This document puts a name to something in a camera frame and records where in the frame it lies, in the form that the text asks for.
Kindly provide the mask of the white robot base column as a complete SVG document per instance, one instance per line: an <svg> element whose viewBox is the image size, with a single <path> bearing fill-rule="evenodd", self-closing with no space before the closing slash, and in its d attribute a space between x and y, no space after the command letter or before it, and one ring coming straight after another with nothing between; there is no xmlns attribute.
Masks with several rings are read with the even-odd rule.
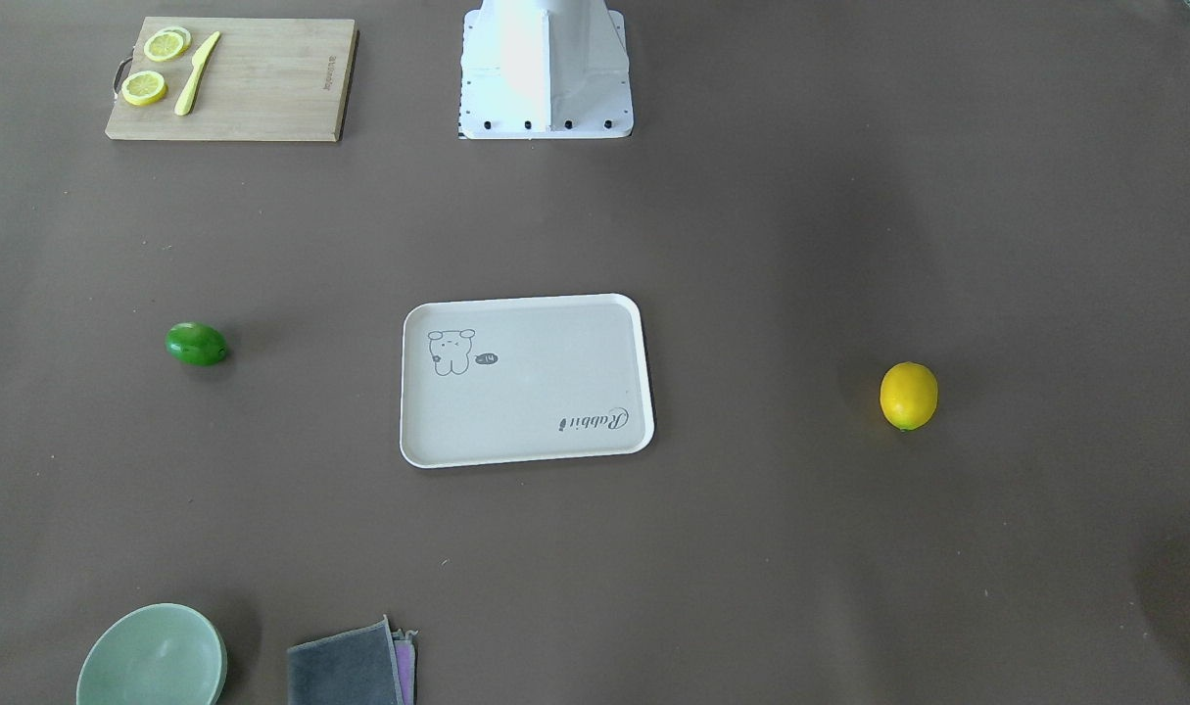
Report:
<svg viewBox="0 0 1190 705"><path fill-rule="evenodd" d="M603 1L483 1L464 15L461 138L614 139L634 125L622 13Z"/></svg>

